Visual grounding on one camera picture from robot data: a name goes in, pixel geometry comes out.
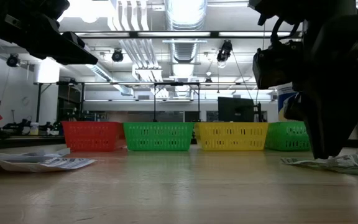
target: basket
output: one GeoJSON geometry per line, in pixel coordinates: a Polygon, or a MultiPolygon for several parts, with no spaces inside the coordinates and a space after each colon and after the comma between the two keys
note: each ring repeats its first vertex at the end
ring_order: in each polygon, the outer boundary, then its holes
{"type": "Polygon", "coordinates": [[[263,150],[268,123],[197,123],[197,143],[205,151],[263,150]]]}
{"type": "Polygon", "coordinates": [[[278,151],[309,151],[309,136],[305,124],[303,122],[271,123],[265,148],[278,151]]]}
{"type": "Polygon", "coordinates": [[[128,150],[187,151],[194,123],[124,123],[128,150]]]}
{"type": "Polygon", "coordinates": [[[122,123],[63,121],[66,145],[72,151],[106,152],[125,147],[122,123]]]}

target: table surface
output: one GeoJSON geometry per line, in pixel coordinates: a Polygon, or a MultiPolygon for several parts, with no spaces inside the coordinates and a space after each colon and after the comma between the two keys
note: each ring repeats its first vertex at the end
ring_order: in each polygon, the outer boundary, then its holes
{"type": "Polygon", "coordinates": [[[358,223],[358,176],[280,163],[310,152],[71,157],[98,162],[71,172],[0,172],[0,223],[358,223]]]}

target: yellow basket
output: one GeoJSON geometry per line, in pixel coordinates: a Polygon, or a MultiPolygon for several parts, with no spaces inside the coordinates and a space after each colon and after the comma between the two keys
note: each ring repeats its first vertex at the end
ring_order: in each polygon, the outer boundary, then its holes
{"type": "Polygon", "coordinates": [[[264,150],[268,123],[196,123],[197,144],[205,151],[264,150]]]}

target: green basket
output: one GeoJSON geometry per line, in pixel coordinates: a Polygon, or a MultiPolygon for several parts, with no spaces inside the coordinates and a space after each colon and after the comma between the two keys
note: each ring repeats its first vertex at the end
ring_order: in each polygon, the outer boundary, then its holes
{"type": "Polygon", "coordinates": [[[303,122],[277,122],[269,124],[266,149],[277,151],[309,151],[310,142],[303,122]]]}
{"type": "Polygon", "coordinates": [[[194,123],[124,123],[128,150],[187,151],[194,123]]]}

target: paper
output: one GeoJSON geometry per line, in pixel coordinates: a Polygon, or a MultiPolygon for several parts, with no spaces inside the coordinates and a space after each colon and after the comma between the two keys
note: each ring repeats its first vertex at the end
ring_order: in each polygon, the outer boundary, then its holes
{"type": "Polygon", "coordinates": [[[342,174],[358,175],[358,153],[339,156],[332,159],[317,159],[315,161],[301,160],[297,158],[283,158],[282,162],[287,165],[331,170],[342,174]]]}
{"type": "Polygon", "coordinates": [[[95,162],[94,159],[62,158],[69,153],[70,149],[56,152],[41,150],[21,155],[0,153],[0,167],[14,172],[52,172],[79,169],[95,162]]]}

